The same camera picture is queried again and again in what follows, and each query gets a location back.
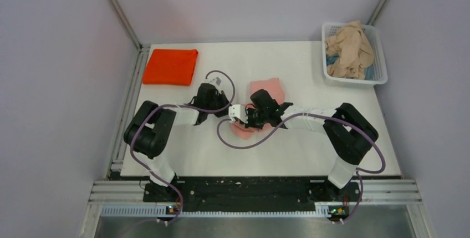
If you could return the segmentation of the pink t shirt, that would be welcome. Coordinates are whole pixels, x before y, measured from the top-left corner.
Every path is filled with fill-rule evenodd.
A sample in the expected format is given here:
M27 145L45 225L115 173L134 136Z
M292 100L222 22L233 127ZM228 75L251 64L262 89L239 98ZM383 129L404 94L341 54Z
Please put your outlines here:
M250 95L254 94L260 89L266 90L269 95L276 100L278 104L285 101L285 92L279 78L270 78L267 80L251 81L249 83ZM265 124L262 129L244 128L240 123L232 123L230 125L231 131L243 140L248 140L255 133L262 133L273 129L270 124Z

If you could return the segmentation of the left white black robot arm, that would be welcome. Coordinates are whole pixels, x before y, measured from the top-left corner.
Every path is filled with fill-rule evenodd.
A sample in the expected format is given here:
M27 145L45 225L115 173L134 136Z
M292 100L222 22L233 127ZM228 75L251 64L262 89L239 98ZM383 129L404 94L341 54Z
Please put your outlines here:
M210 114L220 118L228 114L231 100L213 83L202 83L196 95L185 104L158 105L145 101L127 126L123 140L130 155L150 178L150 189L165 201L177 196L178 187L172 180L176 172L170 167L165 147L175 126L198 126Z

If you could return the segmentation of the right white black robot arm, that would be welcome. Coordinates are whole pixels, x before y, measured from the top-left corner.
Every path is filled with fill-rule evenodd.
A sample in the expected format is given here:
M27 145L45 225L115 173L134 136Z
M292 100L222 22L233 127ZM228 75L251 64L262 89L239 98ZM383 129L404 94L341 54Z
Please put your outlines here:
M337 154L325 185L325 193L332 200L347 194L347 184L379 138L377 130L350 103L335 109L301 107L291 102L278 103L264 89L251 95L250 105L231 107L229 114L245 128L261 129L268 124L326 135Z

